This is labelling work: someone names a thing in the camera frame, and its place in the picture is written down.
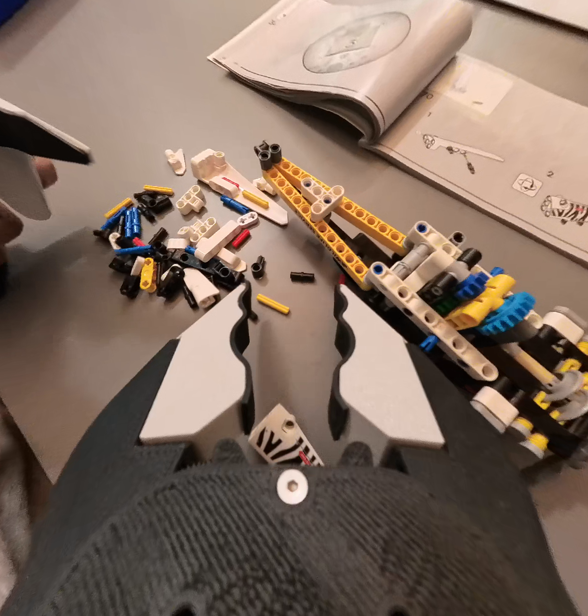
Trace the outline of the lego instruction booklet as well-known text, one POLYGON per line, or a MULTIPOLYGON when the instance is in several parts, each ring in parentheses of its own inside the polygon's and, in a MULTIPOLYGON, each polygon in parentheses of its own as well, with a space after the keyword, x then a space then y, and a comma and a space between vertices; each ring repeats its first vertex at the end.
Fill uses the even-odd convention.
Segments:
POLYGON ((463 53, 483 20, 466 1, 279 1, 208 60, 588 267, 588 106, 567 70, 547 90, 463 53))

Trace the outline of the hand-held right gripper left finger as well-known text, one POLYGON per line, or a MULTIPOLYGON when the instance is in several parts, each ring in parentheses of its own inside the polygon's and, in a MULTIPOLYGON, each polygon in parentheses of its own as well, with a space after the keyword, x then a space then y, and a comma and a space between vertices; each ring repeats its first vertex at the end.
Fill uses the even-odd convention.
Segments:
POLYGON ((251 286, 244 281, 179 337, 139 434, 143 445, 213 448, 255 422, 249 342, 251 286))

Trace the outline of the heap of mixed lego pieces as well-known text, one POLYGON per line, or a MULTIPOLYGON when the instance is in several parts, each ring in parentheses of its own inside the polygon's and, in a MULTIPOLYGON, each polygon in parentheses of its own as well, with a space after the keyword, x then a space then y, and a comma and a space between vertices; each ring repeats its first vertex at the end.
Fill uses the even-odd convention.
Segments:
POLYGON ((249 181, 222 151, 205 149, 192 157, 189 169, 196 183, 174 203, 174 190, 145 185, 132 198, 105 213, 105 223, 93 235, 110 245, 109 268, 122 276, 119 292, 126 299, 140 293, 172 301, 182 296, 191 309, 216 304, 221 291, 232 291, 245 280, 247 263, 238 252, 260 219, 285 227, 288 214, 273 199, 266 179, 249 181), (143 222, 156 224, 156 215, 175 208, 182 217, 206 210, 206 191, 235 215, 220 223, 213 216, 188 222, 174 234, 160 227, 148 237, 143 222))

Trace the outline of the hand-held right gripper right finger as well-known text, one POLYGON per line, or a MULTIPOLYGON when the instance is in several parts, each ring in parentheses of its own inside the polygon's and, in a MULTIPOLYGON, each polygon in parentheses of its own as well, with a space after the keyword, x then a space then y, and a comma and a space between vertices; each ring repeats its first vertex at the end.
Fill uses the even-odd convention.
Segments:
POLYGON ((362 442, 373 458, 398 447, 440 450, 445 438, 405 339, 346 285, 333 315, 340 360, 332 375, 328 423, 335 442, 362 442))

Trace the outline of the partly built lego model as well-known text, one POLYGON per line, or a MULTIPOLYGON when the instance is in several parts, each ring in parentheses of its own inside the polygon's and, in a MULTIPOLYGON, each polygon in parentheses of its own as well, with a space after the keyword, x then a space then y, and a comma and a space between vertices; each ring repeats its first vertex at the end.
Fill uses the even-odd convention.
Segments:
POLYGON ((360 290, 398 310, 420 333, 423 352, 466 375, 472 407, 516 440, 529 465, 548 455, 588 464, 588 322, 566 306, 540 315, 500 267, 480 266, 426 221, 403 234, 283 158, 277 143, 254 146, 256 186, 280 196, 360 290))

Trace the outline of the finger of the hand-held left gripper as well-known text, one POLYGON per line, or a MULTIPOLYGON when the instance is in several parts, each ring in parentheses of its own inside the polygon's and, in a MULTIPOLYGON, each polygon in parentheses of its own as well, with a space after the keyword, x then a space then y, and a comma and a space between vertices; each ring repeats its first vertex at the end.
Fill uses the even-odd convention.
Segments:
POLYGON ((47 220, 50 208, 34 158, 89 165, 84 143, 0 98, 0 199, 33 220, 47 220))

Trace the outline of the zebra striped lego panel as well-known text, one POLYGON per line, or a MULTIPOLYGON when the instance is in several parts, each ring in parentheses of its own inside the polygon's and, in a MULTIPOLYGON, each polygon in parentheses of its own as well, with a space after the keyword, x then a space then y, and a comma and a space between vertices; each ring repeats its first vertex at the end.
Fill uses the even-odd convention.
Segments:
POLYGON ((295 416, 281 404, 253 428, 248 444, 270 465, 323 466, 295 416))

